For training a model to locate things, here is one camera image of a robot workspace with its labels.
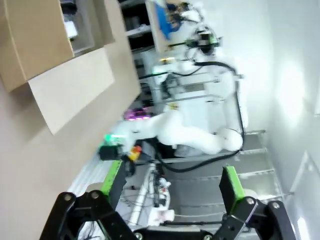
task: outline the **blue object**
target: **blue object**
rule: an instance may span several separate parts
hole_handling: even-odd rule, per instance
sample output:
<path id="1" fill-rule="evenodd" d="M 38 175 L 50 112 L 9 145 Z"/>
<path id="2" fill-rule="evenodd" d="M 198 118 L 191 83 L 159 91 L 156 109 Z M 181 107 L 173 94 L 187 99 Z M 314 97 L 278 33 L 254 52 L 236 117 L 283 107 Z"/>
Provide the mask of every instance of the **blue object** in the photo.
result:
<path id="1" fill-rule="evenodd" d="M 160 30 L 167 40 L 170 40 L 170 33 L 176 32 L 181 27 L 181 22 L 178 22 L 177 27 L 173 27 L 170 22 L 167 22 L 165 8 L 155 3 L 155 12 L 158 18 Z"/>

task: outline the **open box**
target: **open box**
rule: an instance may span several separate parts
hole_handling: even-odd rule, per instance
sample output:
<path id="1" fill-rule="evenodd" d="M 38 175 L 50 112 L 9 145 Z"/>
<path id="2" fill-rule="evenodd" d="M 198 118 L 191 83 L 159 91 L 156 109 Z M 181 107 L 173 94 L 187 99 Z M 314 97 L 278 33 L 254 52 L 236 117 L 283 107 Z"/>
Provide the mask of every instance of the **open box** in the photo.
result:
<path id="1" fill-rule="evenodd" d="M 114 41 L 104 0 L 77 0 L 70 41 L 59 0 L 0 0 L 0 75 L 10 92 Z"/>

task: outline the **bolt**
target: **bolt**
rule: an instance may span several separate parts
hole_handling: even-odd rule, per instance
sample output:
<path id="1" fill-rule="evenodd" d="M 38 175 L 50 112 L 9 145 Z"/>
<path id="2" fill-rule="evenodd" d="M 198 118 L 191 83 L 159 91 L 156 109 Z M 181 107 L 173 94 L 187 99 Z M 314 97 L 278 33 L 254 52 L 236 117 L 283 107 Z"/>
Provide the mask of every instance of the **bolt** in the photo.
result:
<path id="1" fill-rule="evenodd" d="M 66 200 L 66 201 L 70 201 L 71 200 L 71 195 L 70 194 L 66 194 L 66 195 L 64 195 L 64 200 Z"/>
<path id="2" fill-rule="evenodd" d="M 136 232 L 134 235 L 138 240 L 142 240 L 143 239 L 142 234 L 140 232 Z"/>
<path id="3" fill-rule="evenodd" d="M 255 203 L 255 201 L 254 201 L 252 198 L 250 198 L 250 197 L 248 197 L 248 198 L 246 199 L 246 201 L 247 201 L 247 203 L 250 204 L 250 205 L 252 205 L 252 204 Z"/>
<path id="4" fill-rule="evenodd" d="M 276 202 L 272 203 L 272 206 L 275 208 L 275 209 L 278 209 L 280 208 L 280 205 Z"/>
<path id="5" fill-rule="evenodd" d="M 99 197 L 99 194 L 96 191 L 94 191 L 93 193 L 91 193 L 91 197 L 93 199 L 97 199 Z"/>
<path id="6" fill-rule="evenodd" d="M 211 235 L 205 235 L 203 240 L 211 240 L 212 239 L 212 236 Z"/>

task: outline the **wall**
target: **wall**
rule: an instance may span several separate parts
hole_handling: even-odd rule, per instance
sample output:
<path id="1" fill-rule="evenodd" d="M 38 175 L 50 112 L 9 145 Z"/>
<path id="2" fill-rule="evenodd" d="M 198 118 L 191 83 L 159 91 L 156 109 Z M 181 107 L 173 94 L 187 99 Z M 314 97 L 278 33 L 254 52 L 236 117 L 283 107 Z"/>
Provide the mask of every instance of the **wall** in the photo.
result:
<path id="1" fill-rule="evenodd" d="M 320 119 L 315 117 L 320 76 L 319 2 L 266 2 L 272 26 L 275 82 L 268 147 L 284 192 L 295 191 L 287 204 L 292 223 L 297 230 L 298 220 L 304 219 L 309 238 L 301 230 L 301 239 L 319 239 Z"/>
<path id="2" fill-rule="evenodd" d="M 205 22 L 214 29 L 218 37 L 223 37 L 224 56 L 218 60 L 234 64 L 239 73 L 245 76 L 249 118 L 247 130 L 265 129 L 273 58 L 267 2 L 263 0 L 191 0 L 190 2 L 203 3 Z M 172 35 L 172 42 L 184 41 L 193 30 L 194 26 L 184 24 L 176 34 Z M 201 77 L 202 81 L 212 80 L 210 76 Z M 221 114 L 214 113 L 210 117 L 216 121 L 217 116 Z"/>

